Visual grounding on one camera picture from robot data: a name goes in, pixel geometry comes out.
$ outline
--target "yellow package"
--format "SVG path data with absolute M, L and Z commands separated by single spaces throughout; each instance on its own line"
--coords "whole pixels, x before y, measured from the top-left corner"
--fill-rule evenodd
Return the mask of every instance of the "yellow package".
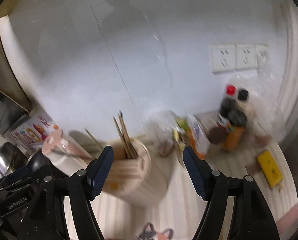
M 271 188 L 282 181 L 283 176 L 269 151 L 264 151 L 256 159 Z

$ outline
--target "plastic bag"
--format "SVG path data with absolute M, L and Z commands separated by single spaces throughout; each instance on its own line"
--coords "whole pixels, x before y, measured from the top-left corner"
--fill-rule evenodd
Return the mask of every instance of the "plastic bag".
M 266 146 L 270 140 L 280 142 L 286 136 L 286 126 L 277 95 L 281 77 L 270 67 L 269 54 L 263 50 L 257 55 L 259 69 L 256 76 L 237 75 L 230 83 L 238 90 L 249 92 L 249 103 L 255 117 L 248 120 L 247 130 L 251 140 L 259 146 Z
M 172 142 L 173 130 L 180 131 L 176 117 L 177 115 L 171 111 L 162 111 L 148 119 L 145 124 L 145 133 L 157 147 Z

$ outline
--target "plastic bottle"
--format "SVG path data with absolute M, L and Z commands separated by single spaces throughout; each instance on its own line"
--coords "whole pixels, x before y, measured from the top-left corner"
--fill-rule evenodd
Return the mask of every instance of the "plastic bottle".
M 236 88 L 233 85 L 228 85 L 226 87 L 226 96 L 220 104 L 218 125 L 226 129 L 229 124 L 228 113 L 236 107 L 235 94 Z
M 190 139 L 191 147 L 199 159 L 204 159 L 210 147 L 210 142 L 203 132 L 200 122 L 192 114 L 188 114 L 187 123 L 190 128 L 190 133 L 187 133 L 187 135 Z
M 245 113 L 248 121 L 252 121 L 255 116 L 255 109 L 248 101 L 249 92 L 246 89 L 240 89 L 238 91 L 237 107 Z
M 54 166 L 68 176 L 80 169 L 86 169 L 91 155 L 62 129 L 49 134 L 44 140 L 42 153 Z
M 247 116 L 239 109 L 233 109 L 228 113 L 229 133 L 223 148 L 226 152 L 235 150 L 245 131 Z

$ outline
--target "cooking pot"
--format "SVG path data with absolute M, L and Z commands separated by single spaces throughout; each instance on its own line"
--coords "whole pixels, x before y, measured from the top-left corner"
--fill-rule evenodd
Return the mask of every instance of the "cooking pot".
M 27 157 L 20 149 L 10 142 L 4 143 L 0 147 L 0 174 L 2 176 L 14 172 L 27 162 Z
M 52 166 L 52 162 L 42 154 L 41 149 L 34 152 L 29 157 L 27 164 L 26 164 L 26 166 L 29 170 L 29 174 L 34 173 L 43 165 Z

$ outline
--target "wooden chopstick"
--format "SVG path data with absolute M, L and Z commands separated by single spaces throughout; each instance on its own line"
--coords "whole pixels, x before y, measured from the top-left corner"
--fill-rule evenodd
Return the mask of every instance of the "wooden chopstick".
M 130 154 L 131 156 L 135 159 L 138 157 L 138 154 L 135 150 L 135 148 L 133 147 L 131 141 L 130 141 L 130 137 L 128 135 L 128 132 L 127 132 L 127 129 L 126 129 L 126 125 L 125 125 L 125 122 L 123 120 L 123 115 L 122 115 L 122 112 L 120 111 L 119 113 L 119 120 L 120 120 L 120 123 L 121 123 L 121 127 L 122 127 L 122 134 L 123 134 L 123 137 L 126 141 L 126 144 L 128 145 L 128 148 L 129 148 L 129 151 L 130 151 Z
M 130 154 L 130 152 L 129 152 L 129 147 L 128 147 L 128 145 L 127 145 L 127 143 L 126 143 L 126 141 L 125 141 L 125 139 L 124 139 L 124 137 L 123 137 L 123 135 L 122 135 L 122 133 L 121 133 L 121 130 L 120 130 L 120 128 L 119 128 L 119 125 L 118 125 L 117 120 L 116 120 L 115 117 L 113 117 L 113 121 L 114 121 L 114 124 L 116 125 L 118 134 L 119 134 L 120 139 L 121 139 L 121 141 L 122 141 L 123 147 L 124 147 L 124 149 L 125 149 L 125 151 L 126 151 L 127 157 L 128 157 L 128 159 L 132 159 L 132 156 L 131 156 L 131 154 Z
M 104 148 L 101 146 L 101 144 L 97 141 L 97 139 L 95 137 L 93 137 L 93 135 L 87 130 L 87 128 L 85 128 L 85 131 L 87 133 L 87 135 L 89 135 L 91 137 L 92 140 L 95 141 L 95 143 L 97 144 L 97 146 L 99 147 L 100 151 L 102 151 Z

